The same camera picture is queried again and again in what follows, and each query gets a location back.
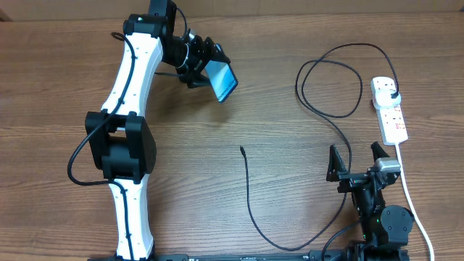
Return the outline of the white charger plug adapter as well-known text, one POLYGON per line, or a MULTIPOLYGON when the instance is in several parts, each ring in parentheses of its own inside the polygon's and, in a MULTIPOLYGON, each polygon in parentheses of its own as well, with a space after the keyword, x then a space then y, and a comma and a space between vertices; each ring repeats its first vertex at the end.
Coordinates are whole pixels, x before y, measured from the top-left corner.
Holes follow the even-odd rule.
POLYGON ((400 94, 391 89, 375 89, 373 92, 373 106, 376 109, 395 107, 402 101, 400 94))

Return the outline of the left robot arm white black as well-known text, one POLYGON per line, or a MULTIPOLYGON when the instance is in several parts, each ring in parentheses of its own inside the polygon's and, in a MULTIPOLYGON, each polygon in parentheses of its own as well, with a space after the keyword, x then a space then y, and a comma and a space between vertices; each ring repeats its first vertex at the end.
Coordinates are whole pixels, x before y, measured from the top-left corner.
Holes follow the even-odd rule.
POLYGON ((145 115, 160 63, 173 66, 189 88, 212 87, 220 103, 239 84, 220 44, 189 28, 175 36, 178 10, 173 1, 151 1, 147 14, 131 14, 123 32, 112 34, 124 43, 115 84, 100 111, 86 115, 83 143, 91 147, 115 202, 118 245, 113 260, 154 257, 147 187, 157 148, 145 115))

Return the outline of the white power strip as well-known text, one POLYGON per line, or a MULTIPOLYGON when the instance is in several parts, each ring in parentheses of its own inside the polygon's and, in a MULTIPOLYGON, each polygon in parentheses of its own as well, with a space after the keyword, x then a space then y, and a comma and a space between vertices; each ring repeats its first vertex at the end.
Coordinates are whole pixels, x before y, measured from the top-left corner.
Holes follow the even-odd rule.
MULTIPOLYGON (((392 78, 379 76, 370 82, 372 101, 375 89, 391 89, 396 92, 396 84, 392 78)), ((405 120, 402 114, 401 106, 387 107, 385 109, 376 109, 378 124, 384 145, 394 146, 408 140, 405 126, 405 120)))

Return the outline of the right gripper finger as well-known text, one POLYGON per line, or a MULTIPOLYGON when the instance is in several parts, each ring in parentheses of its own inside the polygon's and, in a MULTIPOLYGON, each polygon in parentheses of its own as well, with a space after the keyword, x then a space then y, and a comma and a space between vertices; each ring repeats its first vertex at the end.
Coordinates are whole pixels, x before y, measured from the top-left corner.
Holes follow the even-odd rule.
POLYGON ((336 148, 336 145, 331 145, 329 147, 329 161, 326 180, 329 182, 340 181, 348 173, 349 172, 345 167, 344 161, 341 158, 341 155, 338 149, 336 148))
POLYGON ((370 145, 372 154, 373 154, 373 161, 375 162, 377 159, 380 158, 387 158, 389 155, 383 150, 379 142, 375 141, 370 145))

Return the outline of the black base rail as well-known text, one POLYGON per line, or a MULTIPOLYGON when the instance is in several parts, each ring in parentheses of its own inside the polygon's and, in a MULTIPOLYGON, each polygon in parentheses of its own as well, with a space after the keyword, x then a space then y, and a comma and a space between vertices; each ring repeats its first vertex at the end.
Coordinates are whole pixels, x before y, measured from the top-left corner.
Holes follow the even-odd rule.
POLYGON ((406 250, 401 251, 399 255, 386 254, 375 255, 374 252, 367 252, 362 257, 356 257, 353 254, 347 254, 344 250, 328 250, 322 255, 321 250, 312 250, 307 254, 246 254, 246 255, 206 255, 206 256, 188 256, 187 254, 165 254, 152 255, 149 260, 152 261, 345 261, 345 260, 407 260, 410 257, 406 250))

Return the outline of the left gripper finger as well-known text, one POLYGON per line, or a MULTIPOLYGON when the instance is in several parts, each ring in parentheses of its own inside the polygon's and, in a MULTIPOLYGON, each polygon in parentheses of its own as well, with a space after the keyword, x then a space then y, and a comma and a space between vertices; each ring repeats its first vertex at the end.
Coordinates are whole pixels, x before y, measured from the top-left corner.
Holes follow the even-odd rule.
POLYGON ((210 85, 210 79, 200 72, 189 72, 186 76, 186 84, 188 88, 198 88, 210 85))
POLYGON ((225 55, 220 44, 215 43, 210 37, 204 40, 204 59, 206 62, 215 61, 230 64, 231 60, 225 55))

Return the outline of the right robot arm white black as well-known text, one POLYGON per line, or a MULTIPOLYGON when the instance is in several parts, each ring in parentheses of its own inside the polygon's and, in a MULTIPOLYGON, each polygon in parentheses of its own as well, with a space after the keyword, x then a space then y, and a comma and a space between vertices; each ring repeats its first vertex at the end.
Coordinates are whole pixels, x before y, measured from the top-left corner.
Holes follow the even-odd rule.
POLYGON ((401 166, 378 144, 370 145, 374 164, 365 173, 351 174, 345 168, 338 149, 329 149, 326 180, 337 182, 339 193, 351 194, 359 220, 333 235, 321 252, 322 260, 408 260, 402 247, 408 244, 415 221, 414 214, 398 205, 387 206, 382 190, 395 184, 401 166), (356 225, 362 229, 363 240, 351 241, 341 250, 328 250, 331 242, 356 225))

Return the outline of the blue Galaxy smartphone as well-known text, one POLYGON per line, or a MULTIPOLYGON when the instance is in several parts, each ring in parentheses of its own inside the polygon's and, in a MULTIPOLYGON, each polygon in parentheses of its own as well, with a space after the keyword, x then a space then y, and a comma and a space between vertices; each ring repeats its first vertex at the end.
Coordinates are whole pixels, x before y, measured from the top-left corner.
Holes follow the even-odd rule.
POLYGON ((223 103, 239 84, 231 63, 209 61, 205 70, 218 102, 223 103))

